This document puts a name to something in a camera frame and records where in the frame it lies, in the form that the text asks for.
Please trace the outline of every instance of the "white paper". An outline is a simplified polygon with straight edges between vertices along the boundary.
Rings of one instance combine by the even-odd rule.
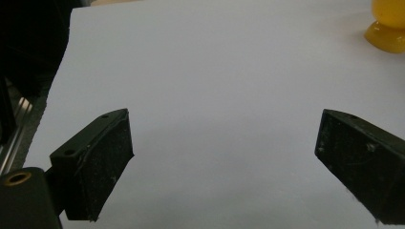
[[[326,108],[405,136],[405,55],[372,22],[349,0],[76,9],[26,166],[128,108],[136,156],[99,220],[64,228],[391,228],[314,155]]]

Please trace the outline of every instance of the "white surface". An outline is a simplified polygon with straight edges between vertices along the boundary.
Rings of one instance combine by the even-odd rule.
[[[99,221],[65,228],[377,228],[313,152],[324,108],[405,136],[405,55],[372,21],[365,0],[74,10],[26,166],[126,107],[136,156]]]

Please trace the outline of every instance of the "table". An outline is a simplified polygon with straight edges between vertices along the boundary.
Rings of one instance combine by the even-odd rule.
[[[65,228],[391,228],[313,152],[325,108],[405,136],[405,55],[367,43],[372,21],[349,0],[75,9],[26,166],[126,107],[136,156],[99,221]]]

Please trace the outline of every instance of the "yellow object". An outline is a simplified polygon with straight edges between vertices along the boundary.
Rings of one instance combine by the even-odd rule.
[[[405,52],[405,0],[373,0],[373,16],[377,20],[364,36],[380,50]]]

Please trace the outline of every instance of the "yellow cup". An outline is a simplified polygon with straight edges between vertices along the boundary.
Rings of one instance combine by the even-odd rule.
[[[405,52],[405,0],[373,0],[373,16],[377,20],[364,36],[385,52]]]

